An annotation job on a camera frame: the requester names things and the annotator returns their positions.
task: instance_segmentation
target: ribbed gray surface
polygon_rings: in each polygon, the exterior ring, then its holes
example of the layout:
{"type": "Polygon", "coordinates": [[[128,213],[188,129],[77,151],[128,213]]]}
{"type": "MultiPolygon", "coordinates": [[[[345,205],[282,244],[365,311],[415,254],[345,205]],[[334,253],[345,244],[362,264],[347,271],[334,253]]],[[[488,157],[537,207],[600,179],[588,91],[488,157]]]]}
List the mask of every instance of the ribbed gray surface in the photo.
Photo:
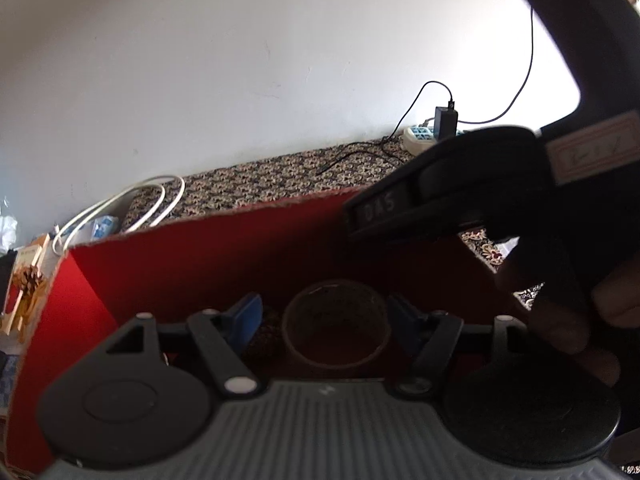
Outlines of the ribbed gray surface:
{"type": "Polygon", "coordinates": [[[43,480],[614,480],[598,461],[517,470],[455,440],[428,404],[379,383],[279,382],[259,399],[226,403],[189,449],[153,466],[103,472],[57,462],[43,480]]]}

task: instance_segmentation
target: white cable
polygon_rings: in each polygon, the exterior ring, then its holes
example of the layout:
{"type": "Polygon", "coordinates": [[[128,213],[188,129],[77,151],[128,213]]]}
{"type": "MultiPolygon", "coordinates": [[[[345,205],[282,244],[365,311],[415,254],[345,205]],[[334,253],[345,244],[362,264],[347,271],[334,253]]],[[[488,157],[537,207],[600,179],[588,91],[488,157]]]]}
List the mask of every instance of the white cable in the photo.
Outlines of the white cable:
{"type": "Polygon", "coordinates": [[[71,243],[71,240],[76,236],[76,234],[78,234],[78,231],[80,229],[82,229],[82,227],[84,227],[84,225],[86,225],[88,222],[90,222],[91,220],[96,218],[103,210],[108,208],[108,206],[110,206],[111,204],[113,204],[117,200],[121,199],[126,194],[128,194],[128,193],[130,193],[132,191],[138,190],[138,189],[142,189],[144,187],[155,187],[156,189],[160,190],[160,197],[158,198],[158,200],[156,200],[156,202],[153,204],[151,209],[149,209],[142,216],[142,218],[140,218],[137,222],[135,222],[135,224],[133,224],[125,232],[130,233],[130,232],[135,231],[136,229],[138,229],[144,222],[146,222],[147,220],[149,220],[149,218],[151,218],[151,216],[158,210],[158,208],[160,207],[162,201],[164,200],[164,197],[166,195],[166,191],[164,189],[164,186],[162,186],[161,184],[158,184],[156,182],[158,180],[162,180],[162,181],[179,180],[180,181],[180,189],[179,189],[178,193],[176,194],[175,198],[172,200],[172,202],[165,209],[162,210],[162,212],[158,215],[158,217],[155,220],[153,220],[151,222],[151,224],[149,224],[150,226],[158,225],[174,209],[174,207],[177,205],[177,203],[180,202],[180,199],[182,198],[182,196],[184,194],[185,184],[184,184],[184,179],[181,176],[177,176],[177,175],[158,175],[158,176],[155,176],[155,177],[152,177],[152,178],[148,178],[148,179],[143,180],[143,181],[141,181],[141,182],[139,182],[137,184],[134,184],[133,186],[129,186],[129,187],[123,189],[121,192],[119,192],[118,194],[112,196],[111,198],[108,198],[106,200],[101,200],[100,202],[97,202],[97,203],[93,204],[92,206],[89,206],[87,209],[85,209],[81,213],[78,213],[78,215],[74,216],[56,234],[56,236],[55,236],[55,238],[53,238],[53,242],[51,244],[51,248],[52,248],[53,252],[57,256],[62,256],[62,253],[68,249],[69,244],[71,243]],[[69,236],[66,238],[65,243],[62,246],[62,250],[60,251],[60,248],[58,247],[58,245],[60,245],[62,243],[63,234],[71,226],[74,226],[74,225],[75,225],[74,229],[69,233],[69,236]]]}

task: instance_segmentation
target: red cardboard box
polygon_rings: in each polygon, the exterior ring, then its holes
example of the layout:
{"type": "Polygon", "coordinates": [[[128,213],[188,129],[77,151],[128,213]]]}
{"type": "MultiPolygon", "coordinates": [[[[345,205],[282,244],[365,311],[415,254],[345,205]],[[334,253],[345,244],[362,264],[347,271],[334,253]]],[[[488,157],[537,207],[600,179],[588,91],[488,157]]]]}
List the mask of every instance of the red cardboard box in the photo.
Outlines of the red cardboard box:
{"type": "Polygon", "coordinates": [[[151,312],[160,322],[181,321],[206,307],[225,310],[249,291],[282,310],[312,283],[348,278],[466,322],[522,314],[457,237],[350,248],[342,203],[355,192],[172,222],[67,253],[20,365],[6,434],[8,465],[38,473],[50,464],[34,415],[40,394],[138,312],[151,312]]]}

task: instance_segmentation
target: black charger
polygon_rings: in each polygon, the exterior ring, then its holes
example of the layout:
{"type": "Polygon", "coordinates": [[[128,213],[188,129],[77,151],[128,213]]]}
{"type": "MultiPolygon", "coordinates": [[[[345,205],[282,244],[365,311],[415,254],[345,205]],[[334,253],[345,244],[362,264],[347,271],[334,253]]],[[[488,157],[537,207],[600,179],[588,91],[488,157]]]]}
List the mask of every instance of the black charger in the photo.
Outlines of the black charger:
{"type": "Polygon", "coordinates": [[[454,109],[455,103],[449,101],[449,106],[436,106],[436,114],[433,122],[433,138],[437,141],[450,139],[456,136],[458,130],[458,112],[454,109]]]}

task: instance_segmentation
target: clear plastic bag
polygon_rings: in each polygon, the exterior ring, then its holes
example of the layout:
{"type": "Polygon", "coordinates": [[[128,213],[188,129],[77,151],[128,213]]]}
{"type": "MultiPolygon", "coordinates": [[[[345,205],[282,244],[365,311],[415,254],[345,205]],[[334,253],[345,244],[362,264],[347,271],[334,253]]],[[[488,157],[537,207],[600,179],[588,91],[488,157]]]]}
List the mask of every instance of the clear plastic bag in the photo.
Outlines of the clear plastic bag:
{"type": "Polygon", "coordinates": [[[4,197],[0,201],[0,256],[7,254],[15,245],[18,237],[18,221],[11,214],[9,201],[4,197]]]}

